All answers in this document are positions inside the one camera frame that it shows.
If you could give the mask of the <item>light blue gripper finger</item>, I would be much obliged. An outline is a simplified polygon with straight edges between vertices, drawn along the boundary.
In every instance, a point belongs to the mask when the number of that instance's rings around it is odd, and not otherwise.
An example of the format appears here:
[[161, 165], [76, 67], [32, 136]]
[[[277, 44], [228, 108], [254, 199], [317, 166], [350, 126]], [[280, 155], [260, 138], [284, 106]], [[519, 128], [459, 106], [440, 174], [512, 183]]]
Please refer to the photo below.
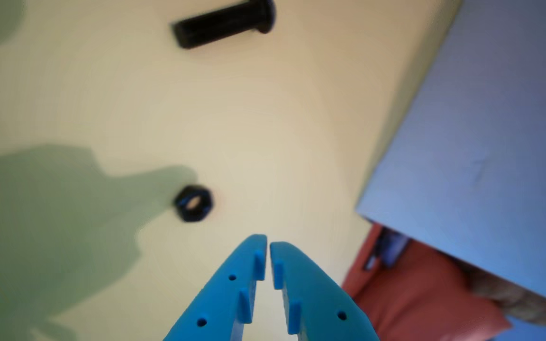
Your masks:
[[270, 244], [273, 286], [287, 332], [300, 341], [378, 341], [370, 319], [320, 266], [289, 242]]
[[267, 237], [242, 241], [176, 320], [165, 341], [240, 341], [266, 276]]

